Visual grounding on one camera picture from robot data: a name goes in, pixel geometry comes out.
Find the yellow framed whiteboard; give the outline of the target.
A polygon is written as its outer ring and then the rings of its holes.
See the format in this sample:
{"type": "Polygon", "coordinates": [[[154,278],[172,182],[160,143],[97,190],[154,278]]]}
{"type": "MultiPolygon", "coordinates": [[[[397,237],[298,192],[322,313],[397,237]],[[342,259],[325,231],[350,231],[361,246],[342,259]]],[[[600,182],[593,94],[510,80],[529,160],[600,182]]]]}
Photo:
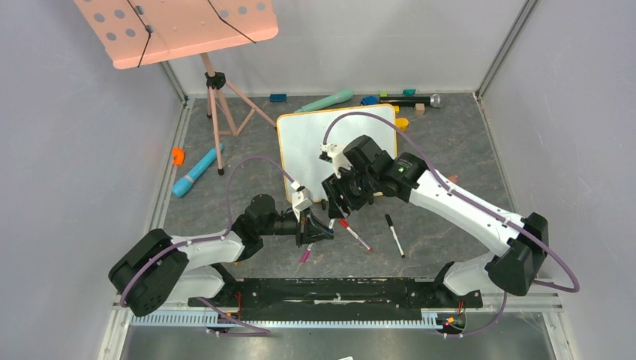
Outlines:
{"type": "MultiPolygon", "coordinates": [[[[277,120],[283,169],[310,190],[316,203],[326,198],[321,182],[333,173],[333,166],[320,160],[324,134],[338,116],[355,111],[371,113],[395,123],[394,108],[385,104],[285,114],[277,120]]],[[[395,130],[366,115],[348,115],[340,120],[330,131],[328,141],[346,146],[361,135],[371,137],[392,158],[397,156],[395,130]]]]}

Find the blue whiteboard marker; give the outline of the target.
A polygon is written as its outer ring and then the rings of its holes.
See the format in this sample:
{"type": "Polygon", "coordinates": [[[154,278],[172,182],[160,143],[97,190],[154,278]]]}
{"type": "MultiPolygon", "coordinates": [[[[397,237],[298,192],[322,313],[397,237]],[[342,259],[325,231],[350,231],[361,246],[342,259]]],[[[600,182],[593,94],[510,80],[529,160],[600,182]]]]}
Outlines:
{"type": "Polygon", "coordinates": [[[328,223],[319,222],[317,227],[322,234],[332,236],[334,233],[334,230],[333,230],[334,224],[335,224],[335,219],[331,219],[328,221],[328,223]]]}

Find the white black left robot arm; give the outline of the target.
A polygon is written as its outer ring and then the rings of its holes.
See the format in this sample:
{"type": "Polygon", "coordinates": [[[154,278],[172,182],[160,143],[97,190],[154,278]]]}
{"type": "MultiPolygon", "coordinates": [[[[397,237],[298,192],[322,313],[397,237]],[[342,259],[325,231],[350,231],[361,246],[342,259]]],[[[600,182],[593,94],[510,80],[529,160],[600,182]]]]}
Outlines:
{"type": "Polygon", "coordinates": [[[298,246],[333,239],[333,231],[309,206],[277,211],[274,199],[255,196],[229,232],[171,236],[157,228],[146,233],[107,277],[133,314],[144,317],[165,303],[190,298],[228,305],[236,286],[221,264],[247,260],[263,248],[263,236],[294,236],[298,246]]]}

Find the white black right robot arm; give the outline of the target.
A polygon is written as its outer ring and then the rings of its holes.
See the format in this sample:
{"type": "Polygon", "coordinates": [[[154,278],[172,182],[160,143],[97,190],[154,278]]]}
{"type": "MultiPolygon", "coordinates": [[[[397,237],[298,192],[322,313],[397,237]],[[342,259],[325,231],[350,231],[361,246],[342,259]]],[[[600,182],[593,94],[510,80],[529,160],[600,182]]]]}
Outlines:
{"type": "Polygon", "coordinates": [[[322,144],[320,151],[320,159],[334,169],[322,181],[330,218],[346,218],[381,193],[441,216],[488,249],[439,272],[433,285],[439,304],[452,306],[472,291],[493,287],[514,296],[529,292],[547,256],[548,222],[540,214],[505,211],[453,184],[414,154],[391,157],[366,135],[346,146],[322,144]]]}

